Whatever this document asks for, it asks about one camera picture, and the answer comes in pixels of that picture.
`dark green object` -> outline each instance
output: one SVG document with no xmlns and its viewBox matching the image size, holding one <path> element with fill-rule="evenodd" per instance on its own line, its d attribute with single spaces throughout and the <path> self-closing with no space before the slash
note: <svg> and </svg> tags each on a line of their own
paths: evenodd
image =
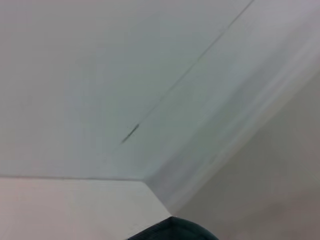
<svg viewBox="0 0 320 240">
<path fill-rule="evenodd" d="M 128 240 L 218 240 L 218 238 L 198 224 L 172 216 Z"/>
</svg>

